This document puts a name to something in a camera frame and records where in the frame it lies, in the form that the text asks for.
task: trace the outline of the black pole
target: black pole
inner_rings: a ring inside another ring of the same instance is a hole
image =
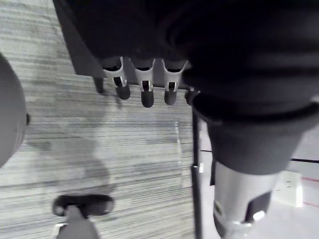
[[[201,200],[200,200],[200,180],[199,180],[199,130],[198,118],[194,111],[192,112],[193,129],[193,165],[191,166],[192,193],[195,220],[195,238],[202,239],[201,224]]]

